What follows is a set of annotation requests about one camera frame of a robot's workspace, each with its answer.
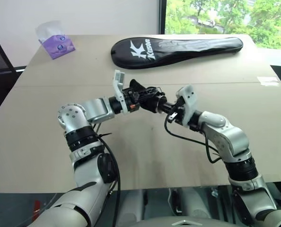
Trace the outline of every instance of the red object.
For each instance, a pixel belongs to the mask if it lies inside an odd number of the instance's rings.
[[[38,218],[38,216],[40,215],[40,209],[41,209],[41,202],[39,200],[35,200],[32,221],[35,221]]]

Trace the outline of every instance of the beige tabletop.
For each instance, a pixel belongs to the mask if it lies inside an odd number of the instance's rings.
[[[198,109],[226,116],[250,139],[257,168],[266,181],[281,181],[281,82],[247,35],[237,54],[202,57],[170,66],[124,70],[161,87],[173,102],[193,84]],[[41,47],[0,107],[0,192],[65,192],[75,187],[69,148],[56,118],[70,102],[113,96],[116,67],[110,50],[129,36],[71,36],[76,51],[51,60]],[[153,35],[171,39],[227,35]],[[101,133],[117,158],[123,189],[228,184],[222,162],[210,164],[203,146],[168,135],[164,114],[139,110],[102,124]],[[170,129],[203,141],[179,125]]]

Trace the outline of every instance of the green foliage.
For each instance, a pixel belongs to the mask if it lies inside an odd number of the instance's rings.
[[[216,28],[193,24],[191,16],[201,21],[210,19],[211,10],[217,12],[214,21],[227,34],[249,34],[257,46],[281,49],[281,0],[257,0],[253,7],[247,0],[168,0],[167,34],[219,34]]]

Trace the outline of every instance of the purple tissue box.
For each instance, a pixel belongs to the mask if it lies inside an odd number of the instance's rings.
[[[56,59],[75,50],[71,39],[67,35],[53,35],[44,42],[40,41],[40,43],[52,59]]]

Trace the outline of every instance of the tissue box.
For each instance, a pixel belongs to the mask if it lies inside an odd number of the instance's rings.
[[[50,21],[41,24],[35,30],[38,40],[52,59],[74,51],[70,38],[64,34],[60,21]]]

